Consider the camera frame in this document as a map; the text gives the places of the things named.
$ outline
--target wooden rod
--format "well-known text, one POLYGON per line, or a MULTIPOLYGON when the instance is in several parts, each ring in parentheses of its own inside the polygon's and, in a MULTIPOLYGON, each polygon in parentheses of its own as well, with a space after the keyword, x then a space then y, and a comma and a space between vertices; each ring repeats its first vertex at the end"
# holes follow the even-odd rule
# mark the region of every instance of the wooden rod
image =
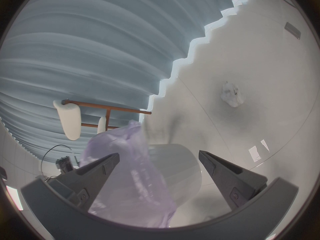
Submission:
POLYGON ((111 113, 111 109, 107 109, 107 110, 106 110, 106 131, 108 130, 110 113, 111 113))
POLYGON ((99 104, 80 102, 80 101, 74 101, 74 100, 68 100, 68 99, 63 100, 61 103, 62 103, 62 105, 65 105, 68 103, 73 103, 73 104, 76 104, 78 106, 83 106, 83 107, 91 107, 91 108, 105 109, 105 110, 118 110, 118 111, 124 111, 124 112, 132 112, 132 113, 141 113, 141 114, 151 115, 150 111, 143 111, 143 110, 131 109, 131 108, 123 108, 123 107, 117 107, 117 106, 99 105, 99 104))
MULTIPOLYGON (((81 126, 98 128, 97 124, 90 124, 90 123, 81 123, 81 126)), ((119 127, 117 127, 117 126, 108 126, 108 129, 116 129, 116 128, 119 128, 119 127)))

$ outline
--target purple plastic bag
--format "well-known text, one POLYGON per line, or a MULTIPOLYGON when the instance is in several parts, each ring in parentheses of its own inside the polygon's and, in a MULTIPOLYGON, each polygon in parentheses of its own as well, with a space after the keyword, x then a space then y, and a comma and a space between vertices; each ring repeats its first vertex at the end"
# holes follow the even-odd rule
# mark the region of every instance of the purple plastic bag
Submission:
POLYGON ((141 124, 130 121, 125 127, 97 134, 84 150, 80 166, 112 153, 117 164, 89 213, 126 225, 165 228, 176 211, 162 174, 149 160, 148 144, 141 124))

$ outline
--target white tiled floor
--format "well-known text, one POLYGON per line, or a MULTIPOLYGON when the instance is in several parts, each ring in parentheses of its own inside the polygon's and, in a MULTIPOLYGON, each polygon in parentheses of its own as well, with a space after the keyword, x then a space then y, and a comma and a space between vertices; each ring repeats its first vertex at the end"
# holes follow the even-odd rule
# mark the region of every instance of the white tiled floor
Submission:
MULTIPOLYGON (((281 229, 302 205, 319 173, 315 166, 319 164, 318 144, 307 146, 317 140, 307 140, 300 132, 305 129, 305 136, 319 136, 315 132, 318 123, 313 130, 307 123, 315 122, 310 116, 316 112, 310 111, 320 86, 320 51, 302 16, 284 1, 240 0, 235 4, 239 6, 223 11, 224 18, 207 28, 210 40, 197 42, 193 58, 185 60, 174 81, 168 81, 165 95, 154 99, 144 127, 150 144, 178 143, 196 157, 199 150, 206 150, 270 180, 282 176, 304 185, 281 229), (300 40, 284 29, 286 22, 301 31, 300 40), (221 100, 225 81, 237 84, 245 95, 240 107, 232 108, 221 100), (249 152, 254 146, 260 160, 253 160, 249 152), (296 170, 302 160, 305 170, 294 175, 289 166, 296 170), (309 163, 313 172, 308 184, 309 163)), ((199 193, 178 208, 171 227, 230 211, 202 165, 201 170, 199 193)))

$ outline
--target crumpled plastic bag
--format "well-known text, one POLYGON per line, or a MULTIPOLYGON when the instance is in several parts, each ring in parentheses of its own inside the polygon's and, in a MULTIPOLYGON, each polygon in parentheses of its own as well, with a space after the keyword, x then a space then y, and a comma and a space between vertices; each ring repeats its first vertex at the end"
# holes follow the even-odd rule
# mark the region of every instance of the crumpled plastic bag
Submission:
POLYGON ((109 154, 120 162, 110 174, 89 213, 131 226, 165 228, 176 211, 162 174, 149 159, 141 124, 108 130, 90 139, 80 167, 109 154))

